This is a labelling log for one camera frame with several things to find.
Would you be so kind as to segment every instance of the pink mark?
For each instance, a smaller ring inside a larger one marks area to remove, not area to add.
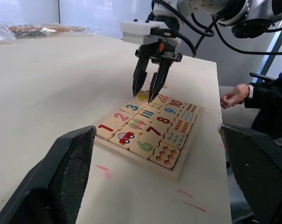
[[[105,172],[105,173],[104,173],[104,176],[105,176],[107,179],[111,179],[111,178],[112,178],[112,174],[110,174],[109,172]]]
[[[194,208],[197,208],[197,209],[199,209],[199,210],[201,210],[201,211],[203,211],[203,212],[207,212],[206,210],[204,210],[204,209],[202,209],[202,208],[200,208],[200,207],[198,207],[198,206],[195,206],[195,205],[193,205],[193,204],[190,204],[190,203],[188,203],[188,202],[183,202],[183,203],[188,204],[188,205],[190,205],[190,206],[193,206]]]
[[[108,171],[108,170],[109,170],[108,168],[103,167],[103,166],[101,166],[101,165],[95,165],[95,166],[98,167],[98,168],[100,168],[100,169],[103,169],[104,171]]]
[[[191,194],[188,194],[187,192],[185,192],[184,190],[178,189],[179,192],[189,196],[189,197],[193,197]]]

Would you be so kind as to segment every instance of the white wall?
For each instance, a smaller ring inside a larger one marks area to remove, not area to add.
[[[205,13],[196,13],[199,22],[208,26],[212,19]],[[232,46],[248,51],[267,51],[274,34],[263,34],[255,39],[237,39],[227,27],[219,27],[222,35]],[[194,45],[200,35],[187,26],[183,26],[180,32],[186,35]],[[191,55],[191,51],[185,43],[182,43],[178,51],[184,55]],[[235,86],[241,83],[249,83],[252,78],[250,72],[257,72],[263,56],[243,55],[226,47],[217,34],[214,37],[206,37],[200,45],[197,58],[217,63],[218,80],[220,85]]]
[[[99,34],[122,38],[120,22],[147,19],[151,0],[60,0],[61,24],[100,29]]]
[[[0,0],[0,21],[27,24],[59,22],[58,0]]]

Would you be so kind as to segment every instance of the number 2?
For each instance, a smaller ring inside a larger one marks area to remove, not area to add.
[[[114,117],[115,117],[115,118],[120,117],[122,121],[127,121],[127,119],[129,118],[129,117],[124,117],[124,116],[123,116],[122,114],[120,114],[120,113],[115,113],[115,114],[114,114]]]
[[[113,132],[113,131],[114,131],[113,129],[111,129],[111,128],[105,126],[105,125],[99,125],[98,128],[104,128],[104,129],[107,129],[107,130],[110,131],[110,132]]]
[[[159,133],[154,127],[151,127],[151,126],[147,128],[146,132],[149,132],[149,131],[151,131],[151,130],[154,131],[155,134],[157,134],[158,136],[161,135],[161,133]]]
[[[133,105],[130,105],[130,104],[126,105],[126,108],[131,108],[133,111],[137,111],[139,109],[138,106],[133,106]]]
[[[140,148],[143,149],[144,151],[149,152],[153,149],[153,146],[149,143],[142,144],[140,141],[137,141],[137,143],[140,146]]]
[[[141,101],[144,101],[145,99],[148,99],[148,96],[146,96],[146,95],[141,95],[141,94],[138,94],[137,97],[138,97]]]

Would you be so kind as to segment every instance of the green number 6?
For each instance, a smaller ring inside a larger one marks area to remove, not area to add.
[[[140,146],[140,148],[143,149],[144,151],[149,152],[153,149],[153,146],[149,143],[142,144],[140,141],[137,141],[137,143]]]

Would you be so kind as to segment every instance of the white table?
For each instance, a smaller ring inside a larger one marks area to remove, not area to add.
[[[132,98],[137,48],[102,36],[0,46],[0,211],[59,136],[96,123]],[[156,70],[154,64],[147,69]],[[225,154],[218,145],[216,64],[185,56],[170,68],[167,82],[161,93],[206,109],[179,181],[94,145],[77,224],[231,223]]]

